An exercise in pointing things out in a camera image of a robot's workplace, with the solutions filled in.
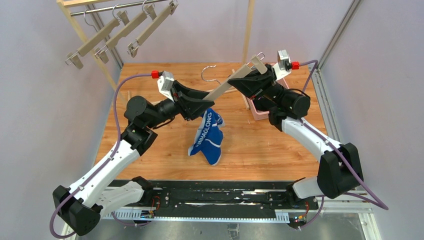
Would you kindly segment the blue underwear white trim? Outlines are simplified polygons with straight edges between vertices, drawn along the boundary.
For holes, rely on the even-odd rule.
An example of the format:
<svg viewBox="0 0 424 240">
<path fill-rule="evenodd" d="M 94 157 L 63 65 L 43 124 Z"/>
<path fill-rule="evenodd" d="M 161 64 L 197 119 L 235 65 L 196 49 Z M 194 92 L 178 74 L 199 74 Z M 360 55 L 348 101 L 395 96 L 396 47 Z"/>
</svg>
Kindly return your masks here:
<svg viewBox="0 0 424 240">
<path fill-rule="evenodd" d="M 202 153 L 208 164 L 215 166 L 222 156 L 224 134 L 221 128 L 225 126 L 225 121 L 212 108 L 208 108 L 201 117 L 193 144 L 188 148 L 188 156 Z"/>
</svg>

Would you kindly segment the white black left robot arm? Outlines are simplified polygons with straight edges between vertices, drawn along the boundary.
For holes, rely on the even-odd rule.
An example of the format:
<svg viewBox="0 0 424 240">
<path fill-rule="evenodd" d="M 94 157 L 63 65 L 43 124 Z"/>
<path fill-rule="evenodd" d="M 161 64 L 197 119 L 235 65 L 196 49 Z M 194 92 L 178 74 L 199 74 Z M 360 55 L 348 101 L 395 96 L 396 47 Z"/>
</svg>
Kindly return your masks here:
<svg viewBox="0 0 424 240">
<path fill-rule="evenodd" d="M 158 88 L 166 98 L 152 104 L 136 95 L 126 105 L 124 116 L 128 125 L 118 131 L 117 141 L 89 172 L 69 187 L 58 186 L 53 192 L 54 217 L 64 220 L 77 235 L 93 230 L 101 218 L 123 206 L 152 204 L 152 184 L 135 177 L 125 185 L 108 191 L 107 187 L 130 163 L 142 156 L 157 138 L 155 129 L 169 124 L 177 115 L 187 121 L 200 117 L 228 88 L 227 84 L 213 91 L 187 88 L 178 81 L 158 80 Z"/>
</svg>

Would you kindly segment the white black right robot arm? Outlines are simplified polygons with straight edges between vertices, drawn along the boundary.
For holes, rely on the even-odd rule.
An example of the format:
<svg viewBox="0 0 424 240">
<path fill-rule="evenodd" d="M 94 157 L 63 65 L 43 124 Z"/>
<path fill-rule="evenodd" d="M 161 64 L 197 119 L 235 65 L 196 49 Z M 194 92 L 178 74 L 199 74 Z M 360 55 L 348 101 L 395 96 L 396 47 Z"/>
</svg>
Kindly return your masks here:
<svg viewBox="0 0 424 240">
<path fill-rule="evenodd" d="M 245 97 L 271 101 L 268 119 L 279 131 L 301 143 L 317 159 L 315 177 L 302 178 L 289 190 L 297 199 L 324 195 L 330 199 L 347 193 L 364 182 L 358 149 L 352 143 L 342 144 L 310 125 L 305 116 L 311 98 L 303 91 L 285 88 L 277 83 L 274 73 L 253 71 L 242 78 L 227 81 Z"/>
</svg>

